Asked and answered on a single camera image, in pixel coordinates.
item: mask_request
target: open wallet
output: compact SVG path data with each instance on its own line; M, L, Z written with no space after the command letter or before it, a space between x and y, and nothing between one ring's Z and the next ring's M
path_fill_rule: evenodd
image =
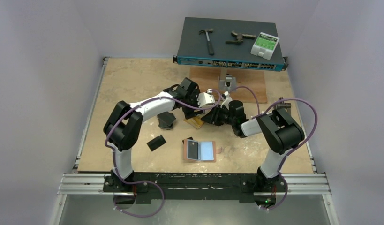
M184 160L196 162L215 162L216 158L215 142L185 139L183 142Z

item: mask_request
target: hammer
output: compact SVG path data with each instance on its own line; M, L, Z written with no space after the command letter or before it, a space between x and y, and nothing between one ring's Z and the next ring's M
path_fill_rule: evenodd
M214 30L212 28L199 31L199 34L205 33L207 37L207 48L208 48L208 54L210 55L214 55L214 48L212 47L212 43L210 41L210 37L208 36L208 33L212 33L213 31Z

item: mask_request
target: small wooden block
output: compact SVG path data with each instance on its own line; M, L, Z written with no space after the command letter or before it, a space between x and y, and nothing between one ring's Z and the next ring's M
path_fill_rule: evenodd
M236 78L237 86L247 86L252 89L257 96L259 103L268 103L265 77L262 71L228 68L227 73ZM200 91L203 92L210 88L218 89L220 74L220 68L191 67L189 78L196 82L200 87ZM215 99L218 99L216 93L214 93L214 97ZM240 88L232 92L231 97L233 100L239 100L244 103L255 103L253 95L245 88Z

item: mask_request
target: white wall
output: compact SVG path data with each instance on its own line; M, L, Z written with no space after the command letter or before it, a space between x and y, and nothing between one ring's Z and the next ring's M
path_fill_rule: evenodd
M384 224L384 0L320 1L289 59L341 224Z
M0 0L0 225L45 225L101 58L71 0Z
M289 55L318 0L75 0L104 56L177 54L185 17L276 22Z

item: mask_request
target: metal bracket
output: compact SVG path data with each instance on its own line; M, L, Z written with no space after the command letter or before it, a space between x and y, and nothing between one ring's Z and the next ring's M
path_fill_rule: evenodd
M287 67L288 67L287 59L288 59L287 56L283 57L283 67L282 67L281 71L285 71L287 69Z
M218 89L224 91L231 91L237 87L236 77L232 77L226 73L226 68L221 68L221 75L219 77Z

